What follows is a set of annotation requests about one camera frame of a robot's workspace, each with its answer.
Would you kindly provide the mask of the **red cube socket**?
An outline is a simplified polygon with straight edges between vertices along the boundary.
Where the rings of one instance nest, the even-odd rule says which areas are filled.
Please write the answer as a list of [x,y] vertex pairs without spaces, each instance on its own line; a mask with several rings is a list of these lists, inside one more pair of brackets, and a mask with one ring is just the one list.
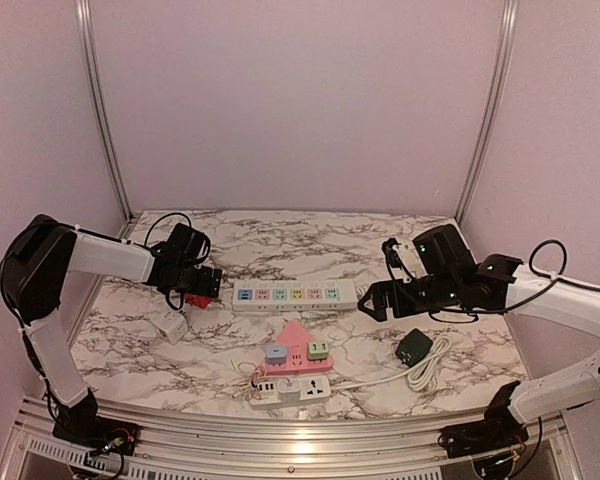
[[212,299],[209,297],[193,294],[186,294],[184,300],[188,305],[199,309],[206,309],[212,302]]

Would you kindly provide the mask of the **long white colourful power strip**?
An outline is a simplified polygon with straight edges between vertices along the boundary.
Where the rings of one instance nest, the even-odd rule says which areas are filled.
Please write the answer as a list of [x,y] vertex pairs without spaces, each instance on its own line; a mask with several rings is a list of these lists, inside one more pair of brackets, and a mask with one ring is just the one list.
[[355,310],[358,291],[352,280],[248,280],[234,285],[235,311]]

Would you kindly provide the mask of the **dark green charger plug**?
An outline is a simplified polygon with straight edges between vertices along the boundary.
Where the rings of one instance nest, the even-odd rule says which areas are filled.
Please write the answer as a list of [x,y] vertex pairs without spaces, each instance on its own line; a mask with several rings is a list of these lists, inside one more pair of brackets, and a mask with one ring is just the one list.
[[395,355],[404,365],[413,367],[428,355],[432,346],[433,340],[414,328],[400,340]]

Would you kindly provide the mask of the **green plug adapter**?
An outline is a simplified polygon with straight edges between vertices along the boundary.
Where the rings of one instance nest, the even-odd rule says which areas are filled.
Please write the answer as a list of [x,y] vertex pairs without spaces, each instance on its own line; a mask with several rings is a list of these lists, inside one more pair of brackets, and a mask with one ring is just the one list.
[[307,358],[309,361],[326,360],[330,355],[330,344],[325,341],[310,342],[307,346]]

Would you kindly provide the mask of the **pink triangular power socket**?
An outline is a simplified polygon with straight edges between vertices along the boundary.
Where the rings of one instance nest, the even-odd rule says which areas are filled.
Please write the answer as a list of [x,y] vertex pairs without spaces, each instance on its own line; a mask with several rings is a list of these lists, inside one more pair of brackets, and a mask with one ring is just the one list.
[[320,374],[331,371],[334,367],[334,359],[332,358],[331,353],[326,360],[308,360],[307,346],[310,342],[314,341],[324,340],[315,340],[299,322],[289,322],[283,328],[277,340],[271,344],[285,345],[288,348],[286,364],[282,366],[266,365],[264,349],[264,359],[261,362],[261,366],[268,376]]

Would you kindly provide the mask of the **light blue charger plug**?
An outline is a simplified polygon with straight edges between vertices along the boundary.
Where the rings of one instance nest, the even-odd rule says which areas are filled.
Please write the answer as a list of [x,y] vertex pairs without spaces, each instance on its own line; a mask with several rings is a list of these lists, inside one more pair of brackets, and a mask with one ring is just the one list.
[[265,364],[270,366],[285,365],[288,358],[288,348],[285,345],[268,345],[265,348]]

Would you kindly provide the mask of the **white charger plug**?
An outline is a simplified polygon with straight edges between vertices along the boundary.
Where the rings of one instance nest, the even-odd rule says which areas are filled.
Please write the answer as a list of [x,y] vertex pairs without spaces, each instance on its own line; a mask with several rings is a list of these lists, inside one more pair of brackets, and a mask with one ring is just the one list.
[[281,379],[278,381],[278,390],[280,394],[299,394],[302,390],[299,379]]

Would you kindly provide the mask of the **white power strip with USB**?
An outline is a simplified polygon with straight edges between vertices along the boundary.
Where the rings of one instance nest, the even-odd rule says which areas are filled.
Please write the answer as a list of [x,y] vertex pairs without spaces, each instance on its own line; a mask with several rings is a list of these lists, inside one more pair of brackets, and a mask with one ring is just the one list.
[[257,386],[248,402],[254,409],[279,409],[323,403],[330,396],[328,378],[317,375],[267,380]]

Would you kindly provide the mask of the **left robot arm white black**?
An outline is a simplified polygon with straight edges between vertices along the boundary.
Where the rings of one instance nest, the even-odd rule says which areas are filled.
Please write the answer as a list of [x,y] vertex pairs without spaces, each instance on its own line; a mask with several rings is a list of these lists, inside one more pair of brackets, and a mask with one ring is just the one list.
[[60,308],[67,276],[88,273],[152,287],[177,310],[189,296],[218,297],[222,271],[206,265],[210,250],[209,237],[187,223],[176,224],[167,239],[152,246],[45,214],[16,236],[0,261],[0,294],[42,377],[57,426],[86,445],[99,444],[107,432],[64,338]]

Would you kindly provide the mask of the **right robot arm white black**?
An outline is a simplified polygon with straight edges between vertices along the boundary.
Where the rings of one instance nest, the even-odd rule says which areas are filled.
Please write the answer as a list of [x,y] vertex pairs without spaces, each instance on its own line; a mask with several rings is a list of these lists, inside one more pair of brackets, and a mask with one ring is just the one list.
[[[513,313],[600,339],[600,286],[502,254],[476,262],[452,224],[425,231],[413,246],[425,275],[376,282],[358,302],[359,310],[377,322],[389,315]],[[486,418],[477,423],[475,438],[482,446],[495,448],[513,433],[515,424],[596,400],[600,400],[600,351],[552,374],[501,387]]]

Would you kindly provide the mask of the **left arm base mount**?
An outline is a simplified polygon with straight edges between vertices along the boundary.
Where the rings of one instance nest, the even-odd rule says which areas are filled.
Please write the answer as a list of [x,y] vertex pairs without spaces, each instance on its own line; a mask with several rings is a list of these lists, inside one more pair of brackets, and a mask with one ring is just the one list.
[[54,437],[89,449],[85,465],[105,455],[118,457],[118,468],[110,479],[117,479],[124,473],[126,460],[135,451],[139,433],[140,427],[135,423],[99,416],[85,424],[58,419],[53,429]]

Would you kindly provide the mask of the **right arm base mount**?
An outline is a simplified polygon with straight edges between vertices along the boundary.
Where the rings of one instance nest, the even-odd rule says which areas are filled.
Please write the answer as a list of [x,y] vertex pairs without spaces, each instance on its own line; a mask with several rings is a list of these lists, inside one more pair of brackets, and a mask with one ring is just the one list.
[[526,451],[528,438],[524,426],[480,420],[444,427],[438,445],[449,459],[478,456],[473,470],[480,479],[504,479]]

